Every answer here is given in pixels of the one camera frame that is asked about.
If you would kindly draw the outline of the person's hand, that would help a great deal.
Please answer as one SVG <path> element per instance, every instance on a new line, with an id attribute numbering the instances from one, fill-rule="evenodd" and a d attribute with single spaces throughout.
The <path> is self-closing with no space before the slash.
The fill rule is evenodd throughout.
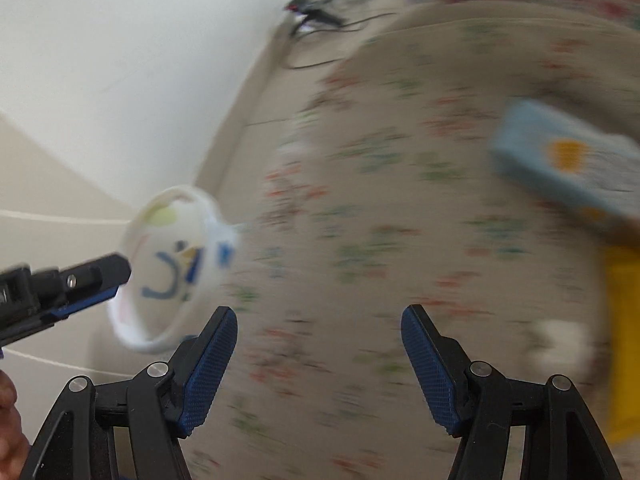
<path id="1" fill-rule="evenodd" d="M 29 442 L 22 429 L 20 412 L 16 408 L 17 391 L 11 378 L 0 375 L 0 477 L 20 478 L 29 453 Z"/>

